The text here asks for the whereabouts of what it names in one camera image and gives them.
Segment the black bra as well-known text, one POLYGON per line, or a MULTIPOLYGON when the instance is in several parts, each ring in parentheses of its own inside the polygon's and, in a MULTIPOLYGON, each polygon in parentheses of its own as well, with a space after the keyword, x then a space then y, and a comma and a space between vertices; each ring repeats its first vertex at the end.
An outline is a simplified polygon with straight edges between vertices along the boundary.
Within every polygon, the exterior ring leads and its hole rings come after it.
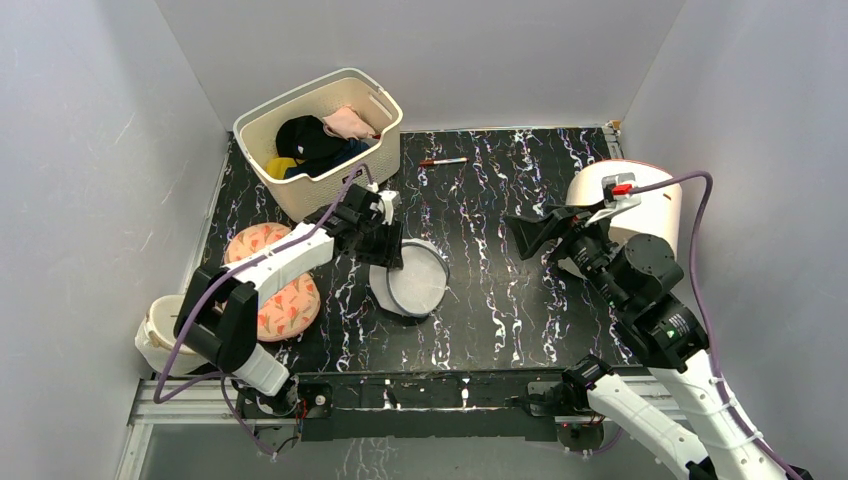
POLYGON ((285 121, 275 137, 277 155, 313 160, 335 154, 347 141, 327 135, 323 127, 322 120, 312 115, 285 121))

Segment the pink bra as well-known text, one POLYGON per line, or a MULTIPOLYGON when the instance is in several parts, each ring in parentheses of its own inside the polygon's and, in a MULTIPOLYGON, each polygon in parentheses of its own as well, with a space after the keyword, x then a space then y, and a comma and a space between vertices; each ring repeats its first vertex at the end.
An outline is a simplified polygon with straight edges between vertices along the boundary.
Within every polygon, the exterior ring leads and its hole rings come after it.
POLYGON ((322 118, 324 132, 332 137, 351 139, 377 139, 380 134, 351 106, 346 105, 322 118))

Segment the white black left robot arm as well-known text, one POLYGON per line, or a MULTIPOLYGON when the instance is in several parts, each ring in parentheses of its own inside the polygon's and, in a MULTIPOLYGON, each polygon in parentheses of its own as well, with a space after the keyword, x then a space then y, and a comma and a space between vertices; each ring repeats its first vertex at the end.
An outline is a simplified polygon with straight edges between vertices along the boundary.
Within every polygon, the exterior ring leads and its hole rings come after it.
POLYGON ((197 268, 175 320, 177 346, 247 384, 271 414, 290 414, 299 391, 289 370, 260 344, 261 308, 339 255, 387 270, 402 267, 399 207, 394 190, 352 184, 267 247, 225 266, 197 268))

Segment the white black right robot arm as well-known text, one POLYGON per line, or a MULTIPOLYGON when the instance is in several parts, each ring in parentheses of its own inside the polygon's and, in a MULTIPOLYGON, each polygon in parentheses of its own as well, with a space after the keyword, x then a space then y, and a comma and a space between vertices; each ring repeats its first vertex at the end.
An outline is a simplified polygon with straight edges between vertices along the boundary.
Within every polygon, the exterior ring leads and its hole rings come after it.
POLYGON ((665 387, 684 414, 681 425, 635 393, 608 364, 584 357, 562 377, 559 401, 623 428, 678 479, 808 479, 808 470, 778 460, 746 416, 726 381, 712 369, 706 329, 671 292, 683 270, 672 247, 637 233, 612 241, 591 211, 560 207, 537 220, 507 216, 521 259, 556 242, 612 308, 622 343, 665 387))

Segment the black robot base mount plate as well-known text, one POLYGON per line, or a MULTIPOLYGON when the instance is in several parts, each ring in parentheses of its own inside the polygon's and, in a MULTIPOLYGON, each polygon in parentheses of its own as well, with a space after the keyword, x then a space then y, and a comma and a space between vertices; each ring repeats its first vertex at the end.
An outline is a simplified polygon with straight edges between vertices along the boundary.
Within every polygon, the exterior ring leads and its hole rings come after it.
POLYGON ((306 442, 505 437, 590 450, 611 436, 558 368, 301 373, 275 399, 236 391, 244 419, 293 425, 306 442))

